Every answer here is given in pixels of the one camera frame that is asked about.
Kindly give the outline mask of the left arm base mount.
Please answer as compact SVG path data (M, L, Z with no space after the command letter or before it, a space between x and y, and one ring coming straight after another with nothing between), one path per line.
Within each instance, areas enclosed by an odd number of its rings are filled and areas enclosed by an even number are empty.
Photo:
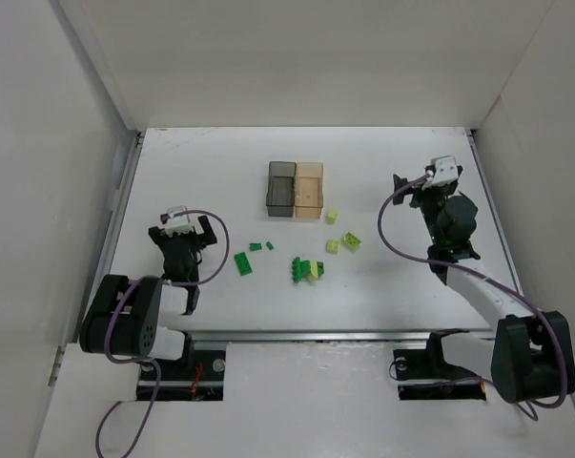
M160 360L156 399L161 402L220 402L224 397L225 350L195 350L182 360Z

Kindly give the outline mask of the lime lego hollow brick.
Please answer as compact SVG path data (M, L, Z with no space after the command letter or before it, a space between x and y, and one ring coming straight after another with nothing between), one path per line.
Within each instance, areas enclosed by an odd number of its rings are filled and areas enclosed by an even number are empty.
M361 245L361 240L351 232L347 232L343 238L342 243L350 250L357 251Z

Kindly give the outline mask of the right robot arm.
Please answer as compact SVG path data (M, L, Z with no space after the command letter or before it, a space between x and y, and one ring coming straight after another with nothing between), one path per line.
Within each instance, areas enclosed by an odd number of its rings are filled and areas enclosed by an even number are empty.
M453 157L436 158L422 177L394 176L394 192L385 202L400 205L411 198L431 239L422 263L483 317L494 337L488 341L459 328L433 331L423 349L395 351L396 376L438 385L482 380L511 405L561 406L575 391L568 321L487 273L471 242L478 208L457 191L461 173Z

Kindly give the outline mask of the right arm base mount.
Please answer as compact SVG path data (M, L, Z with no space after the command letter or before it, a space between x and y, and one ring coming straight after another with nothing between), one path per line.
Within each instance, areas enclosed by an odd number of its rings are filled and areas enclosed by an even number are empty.
M458 328L434 331L423 348L396 348L389 371L398 382L401 401L485 401L484 382L478 374L448 363L443 344L448 337L470 337Z

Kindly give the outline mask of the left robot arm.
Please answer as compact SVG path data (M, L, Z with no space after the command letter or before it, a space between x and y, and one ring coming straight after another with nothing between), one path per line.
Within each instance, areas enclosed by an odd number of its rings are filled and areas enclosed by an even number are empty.
M188 360L191 337L168 327L168 320L194 313L200 295L202 251L217 244L207 214L165 213L148 229L163 256L161 276L131 280L104 276L81 325L79 344L86 353L108 353L138 362Z

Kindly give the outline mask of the lime lego square brick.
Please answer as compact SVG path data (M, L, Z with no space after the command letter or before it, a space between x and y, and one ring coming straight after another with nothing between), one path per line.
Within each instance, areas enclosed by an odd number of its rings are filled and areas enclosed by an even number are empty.
M325 249L327 253L337 255L340 249L340 240L339 239L327 240Z

